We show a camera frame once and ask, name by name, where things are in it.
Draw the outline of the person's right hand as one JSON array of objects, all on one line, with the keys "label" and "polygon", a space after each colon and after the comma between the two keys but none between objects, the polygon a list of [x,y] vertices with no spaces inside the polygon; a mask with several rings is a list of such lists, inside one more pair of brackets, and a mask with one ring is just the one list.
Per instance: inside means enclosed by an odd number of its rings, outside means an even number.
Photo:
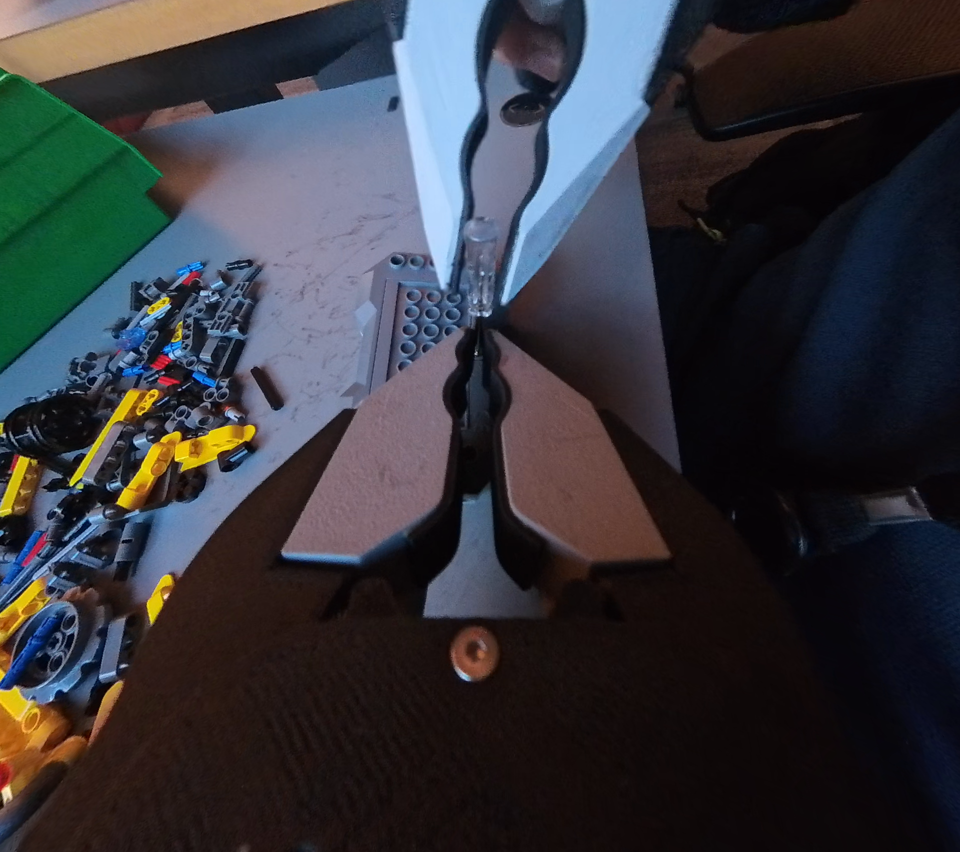
[{"label": "person's right hand", "polygon": [[566,43],[553,27],[530,18],[517,2],[494,44],[493,59],[533,78],[536,88],[552,90],[563,75]]}]

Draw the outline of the grey desk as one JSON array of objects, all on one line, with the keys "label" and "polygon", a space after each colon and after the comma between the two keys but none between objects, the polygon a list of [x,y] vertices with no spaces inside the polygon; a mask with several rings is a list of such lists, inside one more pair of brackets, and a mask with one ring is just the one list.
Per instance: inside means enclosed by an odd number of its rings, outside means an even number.
[{"label": "grey desk", "polygon": [[[192,255],[219,264],[234,254],[265,268],[262,298],[251,322],[242,368],[261,365],[284,398],[270,411],[262,397],[248,407],[259,425],[251,463],[234,476],[213,476],[197,504],[163,509],[156,536],[133,577],[142,592],[148,575],[184,571],[168,620],[155,627],[147,653],[160,666],[186,666],[187,679],[253,678],[262,690],[252,639],[240,613],[274,611],[260,585],[229,585],[241,545],[253,541],[255,510],[264,501],[268,566],[283,573],[320,572],[342,584],[393,577],[396,588],[420,585],[450,562],[460,576],[459,598],[428,606],[462,618],[532,614],[530,599],[511,585],[495,597],[493,581],[507,574],[496,558],[472,566],[459,518],[441,531],[445,510],[458,510],[462,483],[476,460],[451,457],[452,492],[438,515],[404,546],[366,565],[289,561],[282,547],[361,405],[342,393],[354,380],[360,333],[354,311],[361,277],[392,253],[425,253],[403,110],[388,109],[394,78],[170,125],[142,133],[135,144],[158,162],[160,196],[180,208],[173,223],[76,311],[2,374],[2,405],[33,387],[53,383],[55,359],[81,343],[81,331],[125,299],[129,278],[150,267],[183,264]],[[650,237],[643,209],[638,155],[630,138],[556,250],[511,303],[501,334],[591,402],[679,464]]]}]

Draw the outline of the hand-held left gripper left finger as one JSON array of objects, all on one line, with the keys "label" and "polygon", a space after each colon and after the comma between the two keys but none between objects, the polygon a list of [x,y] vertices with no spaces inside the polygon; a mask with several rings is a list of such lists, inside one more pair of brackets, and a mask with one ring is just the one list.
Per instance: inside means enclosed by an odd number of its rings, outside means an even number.
[{"label": "hand-held left gripper left finger", "polygon": [[282,546],[285,560],[367,565],[407,544],[453,488],[459,438],[450,390],[466,370],[455,330],[355,413]]}]

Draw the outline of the clear round peg brick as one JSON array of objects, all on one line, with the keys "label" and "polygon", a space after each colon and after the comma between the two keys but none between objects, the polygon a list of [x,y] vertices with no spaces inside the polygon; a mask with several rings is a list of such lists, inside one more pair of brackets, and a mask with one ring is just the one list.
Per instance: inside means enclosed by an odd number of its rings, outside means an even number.
[{"label": "clear round peg brick", "polygon": [[462,276],[468,321],[492,315],[497,290],[498,223],[487,217],[474,217],[462,230]]}]

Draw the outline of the black toy tyre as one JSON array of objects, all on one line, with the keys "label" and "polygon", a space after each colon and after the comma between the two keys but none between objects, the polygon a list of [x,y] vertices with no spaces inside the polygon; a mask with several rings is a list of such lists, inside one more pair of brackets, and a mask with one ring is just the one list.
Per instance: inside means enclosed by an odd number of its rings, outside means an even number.
[{"label": "black toy tyre", "polygon": [[89,449],[102,428],[96,408],[87,396],[73,393],[21,404],[3,421],[1,452],[70,476],[76,469],[70,456]]}]

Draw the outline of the person's dark clothing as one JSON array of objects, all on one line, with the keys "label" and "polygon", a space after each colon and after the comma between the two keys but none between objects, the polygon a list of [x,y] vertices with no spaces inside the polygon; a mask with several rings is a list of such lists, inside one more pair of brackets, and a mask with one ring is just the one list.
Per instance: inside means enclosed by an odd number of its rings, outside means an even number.
[{"label": "person's dark clothing", "polygon": [[801,130],[650,232],[683,471],[924,850],[958,850],[958,145],[956,103]]}]

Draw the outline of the green plastic bin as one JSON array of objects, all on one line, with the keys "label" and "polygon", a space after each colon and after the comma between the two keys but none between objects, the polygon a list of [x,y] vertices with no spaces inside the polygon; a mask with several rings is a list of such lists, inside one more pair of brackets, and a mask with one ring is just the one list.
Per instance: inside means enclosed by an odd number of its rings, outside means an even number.
[{"label": "green plastic bin", "polygon": [[169,225],[150,196],[161,177],[126,140],[2,71],[2,369]]}]

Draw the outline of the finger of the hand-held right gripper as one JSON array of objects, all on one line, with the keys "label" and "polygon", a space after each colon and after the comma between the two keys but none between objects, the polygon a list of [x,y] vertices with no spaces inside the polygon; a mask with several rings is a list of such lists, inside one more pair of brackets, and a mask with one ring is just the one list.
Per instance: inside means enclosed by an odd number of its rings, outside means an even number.
[{"label": "finger of the hand-held right gripper", "polygon": [[647,89],[679,0],[566,0],[566,72],[510,227],[509,304],[546,263],[650,112]]},{"label": "finger of the hand-held right gripper", "polygon": [[459,281],[470,173],[488,121],[486,70],[500,0],[405,0],[393,60],[428,252],[443,288]]}]

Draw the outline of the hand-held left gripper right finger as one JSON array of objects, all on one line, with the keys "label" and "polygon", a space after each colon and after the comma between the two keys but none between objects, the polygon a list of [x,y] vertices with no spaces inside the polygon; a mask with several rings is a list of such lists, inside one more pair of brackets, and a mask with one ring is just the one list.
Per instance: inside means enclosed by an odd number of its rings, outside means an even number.
[{"label": "hand-held left gripper right finger", "polygon": [[514,583],[560,589],[669,562],[594,405],[497,330],[485,333],[484,356],[494,545]]}]

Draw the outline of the pile of mixed small bricks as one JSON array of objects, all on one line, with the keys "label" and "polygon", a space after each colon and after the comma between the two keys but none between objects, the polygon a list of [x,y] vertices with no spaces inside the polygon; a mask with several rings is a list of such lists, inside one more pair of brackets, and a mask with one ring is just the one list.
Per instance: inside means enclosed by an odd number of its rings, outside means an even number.
[{"label": "pile of mixed small bricks", "polygon": [[[102,427],[88,449],[70,455],[76,469],[67,476],[2,453],[2,839],[30,819],[102,728],[169,598],[172,573],[144,604],[114,608],[138,570],[150,514],[195,501],[209,466],[233,471],[255,449],[258,430],[236,370],[262,266],[239,258],[211,275],[207,266],[197,260],[170,279],[133,282],[127,312],[108,328],[112,346],[75,356],[61,387],[18,405],[81,394],[96,404]],[[15,675],[46,639],[36,636],[14,659],[18,631],[48,603],[90,588],[112,619],[84,709],[27,700]]]}]

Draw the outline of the grey toothed sprocket wheel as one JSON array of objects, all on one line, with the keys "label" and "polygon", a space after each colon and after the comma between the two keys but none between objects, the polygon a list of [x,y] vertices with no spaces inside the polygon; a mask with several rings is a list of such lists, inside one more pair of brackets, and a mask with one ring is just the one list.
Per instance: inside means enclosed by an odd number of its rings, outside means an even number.
[{"label": "grey toothed sprocket wheel", "polygon": [[16,672],[14,689],[29,702],[80,714],[96,683],[112,618],[112,606],[96,589],[48,602],[14,637],[13,659],[37,636],[46,639]]}]

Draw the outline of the grey studded plate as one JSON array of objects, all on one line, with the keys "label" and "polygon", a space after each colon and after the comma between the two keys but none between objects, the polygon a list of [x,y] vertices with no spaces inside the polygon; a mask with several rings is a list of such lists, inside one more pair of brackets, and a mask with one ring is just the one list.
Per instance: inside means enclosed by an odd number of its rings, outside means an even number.
[{"label": "grey studded plate", "polygon": [[467,323],[463,295],[441,287],[425,254],[381,259],[361,277],[357,298],[357,367],[342,392],[351,408]]}]

